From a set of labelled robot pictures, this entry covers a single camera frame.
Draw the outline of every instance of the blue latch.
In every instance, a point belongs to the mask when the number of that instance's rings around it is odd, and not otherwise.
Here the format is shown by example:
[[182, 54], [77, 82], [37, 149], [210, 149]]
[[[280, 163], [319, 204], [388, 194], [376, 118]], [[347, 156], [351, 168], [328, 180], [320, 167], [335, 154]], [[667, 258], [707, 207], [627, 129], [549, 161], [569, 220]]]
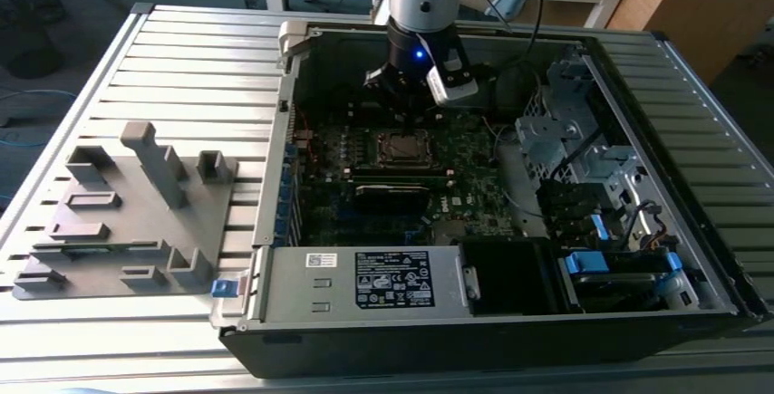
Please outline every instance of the blue latch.
[[609, 240], [609, 234], [607, 233], [604, 222], [601, 222], [601, 216], [591, 215], [591, 222], [593, 222], [593, 226], [596, 227], [596, 234], [599, 234], [599, 240]]
[[675, 270], [682, 269], [682, 261], [679, 261], [678, 254], [675, 254], [674, 252], [666, 254], [666, 261], [668, 262], [668, 266], [671, 267], [672, 272]]
[[212, 297], [239, 297], [239, 281], [216, 279], [212, 281]]
[[609, 268], [600, 251], [577, 251], [564, 257], [569, 274], [607, 274]]

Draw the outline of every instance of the blue cable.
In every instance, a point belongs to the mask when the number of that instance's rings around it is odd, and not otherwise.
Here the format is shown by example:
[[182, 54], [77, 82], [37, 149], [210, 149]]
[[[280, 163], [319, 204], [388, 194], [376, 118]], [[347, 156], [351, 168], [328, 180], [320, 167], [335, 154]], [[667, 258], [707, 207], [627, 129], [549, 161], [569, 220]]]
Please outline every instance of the blue cable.
[[5, 140], [0, 140], [0, 145], [5, 145], [6, 147], [20, 147], [20, 148], [33, 148], [33, 147], [42, 147], [48, 142], [38, 142], [38, 143], [16, 143], [8, 142]]
[[[6, 88], [2, 86], [0, 89], [5, 89], [6, 91], [12, 91], [8, 95], [0, 97], [0, 101], [5, 98], [16, 97], [24, 94], [40, 94], [40, 95], [66, 95], [72, 100], [77, 98], [77, 95], [72, 92], [60, 91], [57, 89], [30, 89], [28, 91], [16, 91], [14, 89]], [[5, 145], [6, 147], [20, 147], [20, 148], [33, 148], [33, 147], [42, 147], [48, 142], [38, 142], [38, 143], [17, 143], [17, 142], [8, 142], [6, 140], [0, 140], [0, 145]]]
[[73, 100], [77, 98], [77, 95], [74, 93], [66, 92], [66, 91], [60, 91], [57, 89], [30, 89], [28, 91], [14, 91], [13, 89], [9, 89], [6, 87], [2, 87], [2, 89], [8, 90], [8, 91], [12, 91], [12, 93], [9, 93], [8, 95], [4, 95], [2, 97], [0, 97], [0, 100], [4, 100], [5, 98], [16, 97], [17, 95], [24, 95], [24, 94], [66, 95]]

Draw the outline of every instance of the black cable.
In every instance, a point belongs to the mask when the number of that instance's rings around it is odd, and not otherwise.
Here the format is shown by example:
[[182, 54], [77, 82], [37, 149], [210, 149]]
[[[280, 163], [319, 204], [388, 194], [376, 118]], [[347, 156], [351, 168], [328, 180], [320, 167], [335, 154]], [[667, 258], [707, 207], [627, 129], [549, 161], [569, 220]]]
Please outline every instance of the black cable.
[[631, 236], [631, 231], [634, 231], [634, 224], [638, 222], [639, 212], [650, 204], [654, 204], [655, 205], [655, 202], [652, 202], [650, 199], [643, 199], [642, 202], [638, 204], [638, 206], [634, 207], [634, 211], [631, 212], [631, 216], [626, 220], [624, 233], [620, 236], [620, 245], [619, 245], [619, 249], [620, 250], [623, 250], [626, 248], [626, 245], [628, 244], [628, 237]]
[[658, 240], [660, 240], [660, 239], [664, 237], [664, 235], [666, 235], [666, 229], [667, 229], [667, 228], [666, 228], [666, 223], [664, 223], [664, 221], [660, 219], [660, 217], [658, 217], [658, 213], [655, 213], [655, 214], [652, 215], [652, 222], [655, 222], [655, 224], [659, 226], [659, 230], [658, 230], [658, 232], [656, 232], [654, 235], [651, 235], [651, 237], [647, 239], [647, 241], [646, 241], [646, 242], [643, 242], [643, 243], [639, 245], [639, 247], [640, 247], [642, 249], [646, 249], [646, 250], [647, 250], [647, 249], [650, 249], [650, 248], [651, 248], [651, 245], [652, 245], [652, 243], [654, 243], [654, 242], [656, 242]]
[[532, 47], [535, 46], [536, 40], [536, 33], [540, 29], [540, 22], [543, 21], [543, 0], [536, 0], [536, 19], [535, 19], [535, 28], [532, 29], [532, 36], [529, 37], [529, 43], [527, 44], [527, 49], [523, 51], [521, 59], [527, 59], [529, 57], [529, 52], [532, 51]]
[[556, 174], [559, 173], [561, 168], [564, 166], [567, 166], [569, 163], [572, 163], [572, 160], [575, 160], [577, 158], [577, 156], [583, 153], [583, 151], [585, 151], [588, 149], [588, 147], [591, 146], [591, 143], [593, 143], [593, 140], [596, 140], [596, 138], [600, 135], [601, 135], [601, 128], [596, 128], [593, 130], [593, 132], [591, 133], [591, 135], [583, 140], [583, 142], [580, 142], [580, 145], [577, 145], [577, 148], [575, 148], [575, 151], [572, 151], [567, 155], [567, 157], [564, 157], [564, 159], [559, 162], [559, 165], [556, 165], [553, 170], [551, 170], [551, 173], [548, 174], [548, 181], [551, 181], [553, 179], [553, 177], [556, 177]]
[[492, 8], [492, 11], [495, 11], [495, 15], [496, 18], [499, 18], [499, 22], [503, 23], [503, 27], [505, 28], [505, 31], [512, 34], [512, 30], [509, 29], [509, 24], [508, 21], [505, 21], [505, 17], [503, 16], [503, 14], [496, 10], [495, 8], [495, 4], [492, 3], [491, 0], [485, 0], [485, 3], [488, 4], [488, 7]]
[[509, 60], [505, 60], [500, 67], [499, 70], [504, 70], [507, 69], [512, 64], [516, 64], [519, 62], [524, 62], [527, 60], [527, 58], [529, 57], [529, 52], [532, 51], [532, 47], [535, 47], [535, 41], [536, 41], [536, 34], [540, 30], [540, 24], [543, 22], [543, 0], [536, 0], [536, 19], [535, 19], [535, 26], [532, 28], [532, 34], [529, 36], [529, 42], [527, 44], [527, 48], [523, 51], [523, 54], [520, 56], [515, 56], [512, 58], [509, 58]]

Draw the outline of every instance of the motherboard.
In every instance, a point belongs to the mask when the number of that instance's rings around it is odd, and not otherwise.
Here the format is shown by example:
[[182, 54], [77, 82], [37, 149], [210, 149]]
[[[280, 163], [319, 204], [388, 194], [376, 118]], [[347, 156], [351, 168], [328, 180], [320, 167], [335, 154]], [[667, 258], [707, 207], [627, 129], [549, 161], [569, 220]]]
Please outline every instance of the motherboard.
[[297, 109], [303, 245], [449, 245], [513, 235], [480, 113], [432, 111], [412, 130], [377, 106]]

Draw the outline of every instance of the slotted aluminum table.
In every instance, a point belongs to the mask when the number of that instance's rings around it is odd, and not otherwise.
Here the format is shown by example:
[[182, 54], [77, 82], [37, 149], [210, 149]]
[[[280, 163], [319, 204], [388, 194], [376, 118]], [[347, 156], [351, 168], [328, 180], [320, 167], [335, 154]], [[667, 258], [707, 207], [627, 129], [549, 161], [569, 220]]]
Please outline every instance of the slotted aluminum table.
[[[543, 384], [572, 392], [670, 387], [758, 390], [774, 380], [774, 324], [694, 341], [646, 360], [607, 366], [365, 379], [257, 380], [208, 322], [206, 295], [18, 302], [16, 272], [48, 224], [76, 145], [128, 154], [126, 120], [152, 120], [177, 154], [220, 149], [239, 159], [220, 271], [248, 266], [252, 222], [277, 101], [277, 30], [309, 14], [177, 6], [134, 7], [0, 221], [0, 392], [92, 388], [114, 392], [257, 389], [429, 389]], [[365, 23], [361, 16], [313, 21]], [[650, 34], [544, 28], [599, 38], [728, 245], [774, 300], [774, 172], [676, 55]]]

